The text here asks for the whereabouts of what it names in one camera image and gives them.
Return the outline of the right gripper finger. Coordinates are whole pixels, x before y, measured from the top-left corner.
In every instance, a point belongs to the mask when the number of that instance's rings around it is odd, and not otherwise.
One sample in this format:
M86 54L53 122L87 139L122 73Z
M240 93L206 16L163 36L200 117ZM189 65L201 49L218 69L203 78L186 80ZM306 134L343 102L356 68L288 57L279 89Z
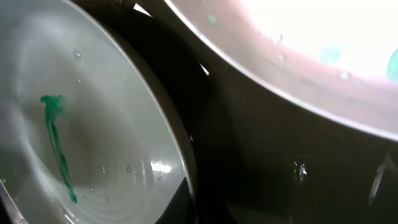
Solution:
M155 224L194 224L195 209L193 206L187 179L184 178L167 205L164 213Z

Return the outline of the light blue plate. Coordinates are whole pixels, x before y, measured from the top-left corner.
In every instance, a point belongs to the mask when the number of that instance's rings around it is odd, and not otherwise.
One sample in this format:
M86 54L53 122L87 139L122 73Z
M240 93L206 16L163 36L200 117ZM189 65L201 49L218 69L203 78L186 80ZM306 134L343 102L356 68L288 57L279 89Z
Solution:
M28 223L155 223L195 161L157 77L71 1L1 2L1 185Z

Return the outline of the white plate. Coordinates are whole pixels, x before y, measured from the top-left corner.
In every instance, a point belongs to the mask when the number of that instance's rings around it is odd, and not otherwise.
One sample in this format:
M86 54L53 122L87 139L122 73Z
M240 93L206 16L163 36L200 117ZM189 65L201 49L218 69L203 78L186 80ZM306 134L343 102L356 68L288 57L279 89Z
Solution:
M211 50L317 115L397 139L397 0L170 0Z

